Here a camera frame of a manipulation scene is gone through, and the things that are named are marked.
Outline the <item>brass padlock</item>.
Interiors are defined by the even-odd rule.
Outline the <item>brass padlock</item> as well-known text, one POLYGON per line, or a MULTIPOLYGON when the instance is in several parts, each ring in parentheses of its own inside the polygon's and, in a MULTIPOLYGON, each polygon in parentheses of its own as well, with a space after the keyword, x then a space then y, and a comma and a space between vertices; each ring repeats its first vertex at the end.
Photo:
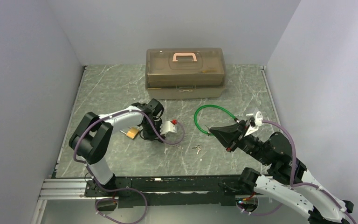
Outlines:
POLYGON ((137 127, 129 127, 127 131, 120 130, 120 132, 129 139, 134 140, 139 135, 140 130, 137 127))

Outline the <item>green cable lock loop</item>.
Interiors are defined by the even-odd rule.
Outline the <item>green cable lock loop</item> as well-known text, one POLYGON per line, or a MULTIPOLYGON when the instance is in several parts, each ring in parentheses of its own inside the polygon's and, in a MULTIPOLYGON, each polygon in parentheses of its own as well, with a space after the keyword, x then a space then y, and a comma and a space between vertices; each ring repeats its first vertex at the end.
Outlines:
POLYGON ((201 133, 203 133, 207 136, 213 136, 213 134, 211 134, 209 131, 209 127, 206 126, 206 128, 203 128, 203 127, 201 127, 199 122, 201 120, 202 121, 215 121, 218 117, 220 117, 220 118, 224 117, 224 115, 223 115, 224 113, 227 116, 229 116, 231 118, 231 120, 233 120, 234 122, 239 122, 238 118, 233 113, 231 113, 229 110, 227 110, 226 108, 223 108, 218 105, 209 104, 209 105, 203 105, 196 109, 194 116, 193 116, 194 125, 201 133))

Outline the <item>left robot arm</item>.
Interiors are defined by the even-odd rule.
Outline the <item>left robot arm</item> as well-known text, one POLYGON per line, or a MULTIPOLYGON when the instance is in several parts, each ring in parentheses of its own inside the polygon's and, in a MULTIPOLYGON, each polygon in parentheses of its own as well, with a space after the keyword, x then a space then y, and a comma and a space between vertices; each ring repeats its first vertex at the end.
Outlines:
POLYGON ((110 114, 88 112, 84 115, 70 137, 69 146, 74 150, 74 160, 83 163, 96 178, 97 190, 103 196, 109 196, 117 189, 116 176, 105 158, 111 136, 126 127, 137 126, 141 128, 140 136, 144 140, 162 142, 163 113, 163 105, 153 98, 147 104, 133 103, 110 114))

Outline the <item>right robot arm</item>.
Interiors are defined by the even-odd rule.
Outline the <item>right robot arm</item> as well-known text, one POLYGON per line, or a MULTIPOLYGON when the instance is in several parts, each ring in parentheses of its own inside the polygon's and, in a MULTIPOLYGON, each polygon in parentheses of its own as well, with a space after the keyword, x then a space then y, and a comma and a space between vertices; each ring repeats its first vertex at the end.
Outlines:
POLYGON ((354 224, 354 204, 333 196, 296 156, 291 135, 267 120, 241 120, 234 125, 208 129, 226 151, 240 149, 262 165, 268 176, 244 168, 237 190, 269 196, 305 217, 310 224, 354 224))

